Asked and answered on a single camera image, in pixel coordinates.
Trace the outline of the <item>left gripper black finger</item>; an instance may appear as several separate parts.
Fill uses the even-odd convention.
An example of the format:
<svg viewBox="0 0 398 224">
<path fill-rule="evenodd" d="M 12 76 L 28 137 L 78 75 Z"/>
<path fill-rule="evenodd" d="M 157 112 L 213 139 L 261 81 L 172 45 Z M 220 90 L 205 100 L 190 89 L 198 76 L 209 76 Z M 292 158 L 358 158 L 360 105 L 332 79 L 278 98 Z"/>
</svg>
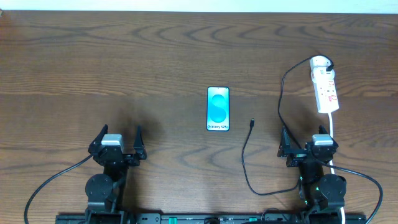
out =
<svg viewBox="0 0 398 224">
<path fill-rule="evenodd" d="M 89 152 L 98 152 L 99 148 L 101 147 L 101 141 L 104 138 L 104 135 L 108 133 L 108 125 L 105 124 L 97 137 L 89 145 Z"/>
<path fill-rule="evenodd" d="M 138 156 L 144 156 L 146 154 L 146 148 L 142 139 L 142 130 L 140 126 L 137 127 L 133 148 Z"/>
</svg>

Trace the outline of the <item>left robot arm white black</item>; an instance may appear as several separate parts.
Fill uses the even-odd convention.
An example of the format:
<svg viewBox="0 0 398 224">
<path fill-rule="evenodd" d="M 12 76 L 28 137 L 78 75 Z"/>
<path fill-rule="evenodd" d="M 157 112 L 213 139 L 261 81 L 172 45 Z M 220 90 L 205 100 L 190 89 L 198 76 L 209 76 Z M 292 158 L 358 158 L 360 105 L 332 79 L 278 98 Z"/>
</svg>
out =
<svg viewBox="0 0 398 224">
<path fill-rule="evenodd" d="M 135 216 L 122 208 L 123 193 L 129 168 L 147 159 L 141 127 L 137 127 L 134 152 L 124 151 L 120 134 L 109 134 L 104 125 L 90 143 L 88 152 L 103 167 L 103 173 L 90 177 L 85 186 L 88 206 L 86 223 L 135 223 Z"/>
</svg>

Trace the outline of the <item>Galaxy S25+ smartphone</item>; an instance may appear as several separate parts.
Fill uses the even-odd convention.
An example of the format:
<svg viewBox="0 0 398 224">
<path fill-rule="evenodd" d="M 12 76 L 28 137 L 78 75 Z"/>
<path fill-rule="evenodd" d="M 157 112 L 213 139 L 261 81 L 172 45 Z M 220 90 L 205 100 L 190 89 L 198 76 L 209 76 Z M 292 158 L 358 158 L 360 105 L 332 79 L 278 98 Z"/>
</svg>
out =
<svg viewBox="0 0 398 224">
<path fill-rule="evenodd" d="M 209 86 L 207 88 L 206 129 L 229 131 L 229 88 Z"/>
</svg>

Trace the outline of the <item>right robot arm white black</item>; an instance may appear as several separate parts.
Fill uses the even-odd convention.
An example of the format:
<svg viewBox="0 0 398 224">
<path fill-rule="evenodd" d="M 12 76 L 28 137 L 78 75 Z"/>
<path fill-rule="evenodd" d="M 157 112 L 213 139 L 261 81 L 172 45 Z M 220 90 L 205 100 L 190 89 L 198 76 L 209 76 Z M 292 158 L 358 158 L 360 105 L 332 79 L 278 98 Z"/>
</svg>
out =
<svg viewBox="0 0 398 224">
<path fill-rule="evenodd" d="M 341 210 L 345 205 L 346 179 L 323 170 L 323 164 L 333 160 L 337 148 L 323 126 L 302 149 L 292 147 L 287 128 L 282 128 L 277 155 L 287 159 L 287 167 L 299 169 L 299 193 L 307 206 L 301 213 L 304 223 L 346 223 Z"/>
</svg>

